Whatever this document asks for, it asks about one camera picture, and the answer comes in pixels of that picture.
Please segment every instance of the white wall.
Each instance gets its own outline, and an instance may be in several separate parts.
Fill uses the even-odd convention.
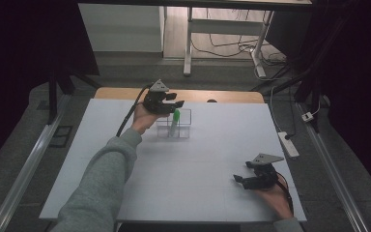
[[[94,51],[163,50],[163,7],[79,4]]]

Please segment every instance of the white power strip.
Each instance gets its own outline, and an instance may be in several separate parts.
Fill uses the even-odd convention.
[[[292,143],[291,139],[286,139],[285,136],[287,135],[287,132],[279,132],[279,140],[281,140],[282,145],[285,148],[285,151],[288,153],[288,156],[290,158],[296,158],[300,154],[298,153],[297,149],[295,148],[294,144]]]

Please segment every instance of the person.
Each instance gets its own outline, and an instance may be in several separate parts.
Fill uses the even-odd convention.
[[[62,207],[53,232],[113,231],[123,200],[123,188],[136,161],[136,147],[141,135],[159,117],[140,103],[134,110],[132,125],[120,137],[111,138],[89,162],[82,180]],[[287,187],[283,178],[279,181]],[[285,193],[280,187],[254,190],[272,207],[281,220],[274,223],[277,231],[302,231],[290,211]]]

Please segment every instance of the transparent container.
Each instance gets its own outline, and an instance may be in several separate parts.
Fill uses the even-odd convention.
[[[157,123],[158,137],[189,138],[189,129],[191,127],[191,109],[178,108],[180,118],[178,122],[173,120],[170,114],[167,118],[159,118]]]

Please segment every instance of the gray sleeve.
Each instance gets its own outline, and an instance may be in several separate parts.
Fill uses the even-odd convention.
[[[140,142],[140,134],[128,129],[94,155],[52,231],[113,231]]]
[[[296,217],[276,221],[273,226],[278,232],[303,232]]]

